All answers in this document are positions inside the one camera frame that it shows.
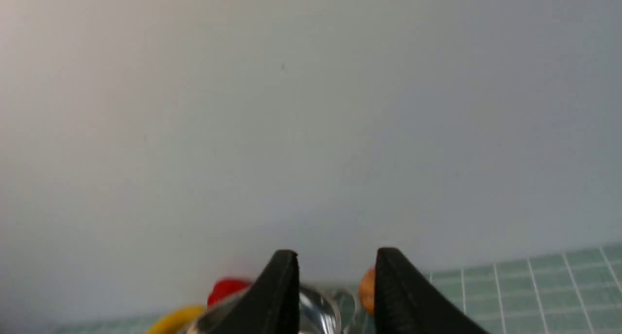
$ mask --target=green cutting mat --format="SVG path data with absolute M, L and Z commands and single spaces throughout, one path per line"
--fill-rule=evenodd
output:
M 622 244 L 428 277 L 492 334 L 622 334 Z M 347 322 L 353 304 L 345 299 L 339 304 Z M 143 334 L 156 320 L 107 321 L 63 328 L 58 334 Z M 375 332 L 373 319 L 365 315 L 352 334 Z

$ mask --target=orange ball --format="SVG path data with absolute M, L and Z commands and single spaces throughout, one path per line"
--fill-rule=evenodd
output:
M 358 297 L 361 305 L 370 314 L 374 314 L 374 287 L 376 283 L 376 269 L 370 268 L 365 272 L 361 285 L 358 287 Z

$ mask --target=white backdrop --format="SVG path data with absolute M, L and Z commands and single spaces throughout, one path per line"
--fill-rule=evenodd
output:
M 0 332 L 620 240 L 620 1 L 0 0 Z

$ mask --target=red object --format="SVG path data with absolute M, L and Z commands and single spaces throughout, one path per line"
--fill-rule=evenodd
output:
M 210 307 L 224 300 L 231 294 L 244 290 L 251 285 L 250 281 L 236 278 L 223 278 L 214 284 L 211 294 L 207 298 L 207 306 Z

